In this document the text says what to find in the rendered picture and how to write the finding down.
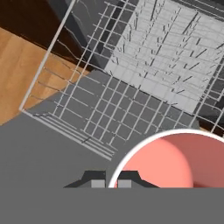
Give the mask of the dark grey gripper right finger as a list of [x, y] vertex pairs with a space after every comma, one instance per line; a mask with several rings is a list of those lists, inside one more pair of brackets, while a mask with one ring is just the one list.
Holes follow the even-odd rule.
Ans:
[[158, 188], [157, 185], [142, 179], [138, 171], [122, 171], [117, 179], [118, 188]]

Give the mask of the pink bowl with white rim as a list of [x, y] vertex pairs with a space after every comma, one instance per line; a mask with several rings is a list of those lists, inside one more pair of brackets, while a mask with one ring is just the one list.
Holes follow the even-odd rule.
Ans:
[[133, 137], [113, 156], [106, 186], [116, 187], [122, 171], [160, 188], [224, 187], [224, 137], [198, 129]]

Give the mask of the grey dishwasher door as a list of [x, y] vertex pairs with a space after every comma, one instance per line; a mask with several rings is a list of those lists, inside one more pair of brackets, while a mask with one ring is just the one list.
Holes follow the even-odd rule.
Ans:
[[0, 188], [62, 187], [85, 170], [114, 170], [131, 148], [155, 133], [158, 124], [167, 130], [188, 124], [195, 130], [200, 127], [191, 115], [103, 72], [93, 71], [80, 85], [94, 94], [83, 99], [106, 115], [73, 105], [83, 117], [65, 113], [57, 123], [81, 130], [84, 119], [90, 118], [101, 125], [95, 137], [108, 128], [100, 145], [96, 150], [86, 146], [94, 141], [88, 136], [95, 129], [92, 123], [84, 138], [75, 142], [28, 115], [18, 115], [0, 126]]

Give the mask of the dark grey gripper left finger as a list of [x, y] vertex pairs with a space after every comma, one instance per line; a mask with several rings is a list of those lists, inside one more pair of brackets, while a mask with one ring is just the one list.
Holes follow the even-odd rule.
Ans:
[[106, 172], [105, 171], [84, 171], [81, 179], [78, 179], [65, 188], [105, 188], [106, 187]]

